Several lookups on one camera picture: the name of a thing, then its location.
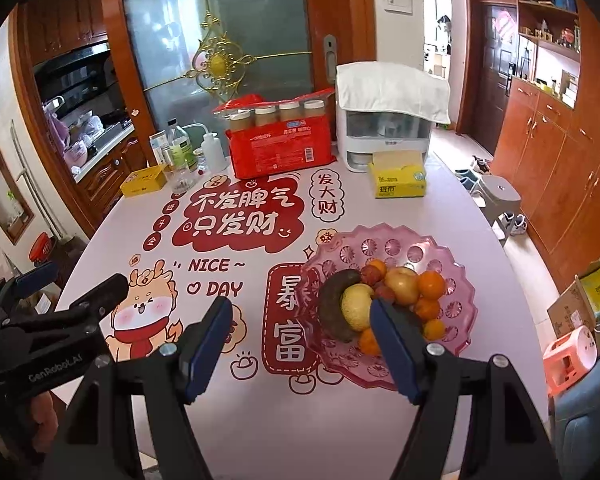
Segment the plastic bottle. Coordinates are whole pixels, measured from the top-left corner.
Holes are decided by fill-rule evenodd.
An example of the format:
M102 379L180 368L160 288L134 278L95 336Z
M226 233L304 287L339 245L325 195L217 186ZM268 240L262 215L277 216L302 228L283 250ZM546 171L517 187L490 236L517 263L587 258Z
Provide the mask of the plastic bottle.
M229 165L222 152L222 144L220 144L218 134L213 132L205 134L202 141L202 151L205 154L206 166L209 168L210 173L218 173Z
M189 171L196 171L196 157L189 136L178 126L177 119L169 120L167 125L167 141L175 166L179 168L186 164Z

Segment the range hood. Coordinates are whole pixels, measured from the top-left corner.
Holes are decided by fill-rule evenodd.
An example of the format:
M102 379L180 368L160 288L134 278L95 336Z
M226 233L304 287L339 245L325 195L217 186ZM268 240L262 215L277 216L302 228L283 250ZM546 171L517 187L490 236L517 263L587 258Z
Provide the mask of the range hood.
M109 55L109 52L108 41L96 43L38 63L33 67L33 72L36 75L36 79L39 79L40 76L60 76L80 66L87 65L91 61L96 60L97 57L106 57Z

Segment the yellow tissue box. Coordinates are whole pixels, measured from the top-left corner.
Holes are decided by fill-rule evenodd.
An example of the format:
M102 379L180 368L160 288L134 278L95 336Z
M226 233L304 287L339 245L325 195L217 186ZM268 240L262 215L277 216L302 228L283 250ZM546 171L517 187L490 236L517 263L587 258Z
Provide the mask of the yellow tissue box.
M374 153L368 172L376 198L424 196L427 190L427 173L420 152Z
M131 173L120 185L124 196L136 196L158 191L167 183L163 166L151 166Z

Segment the pink glass bowl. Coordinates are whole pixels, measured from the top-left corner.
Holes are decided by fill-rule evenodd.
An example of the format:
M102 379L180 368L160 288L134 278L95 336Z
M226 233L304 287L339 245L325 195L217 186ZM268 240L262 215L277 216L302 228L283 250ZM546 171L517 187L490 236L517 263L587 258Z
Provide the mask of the pink glass bowl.
M455 355L471 343L470 332L478 313L475 289L448 248L406 226L358 226L353 232L337 233L330 242L318 246L314 257L302 266L296 286L295 319L303 328L307 347L320 356L327 370L343 374L358 386L395 390L383 358L363 354L355 341L341 343L331 339L322 331L317 315L318 290L329 276L338 270L361 269L375 258L388 267L405 266L417 273L435 270L442 274L446 292L440 298L439 319L445 323L446 333L439 343Z

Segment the blue chair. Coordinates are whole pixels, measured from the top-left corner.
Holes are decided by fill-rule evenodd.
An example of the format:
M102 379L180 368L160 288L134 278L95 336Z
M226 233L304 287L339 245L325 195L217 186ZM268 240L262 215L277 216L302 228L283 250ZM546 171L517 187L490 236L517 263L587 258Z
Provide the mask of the blue chair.
M600 359L554 403L553 441L562 478L600 479Z

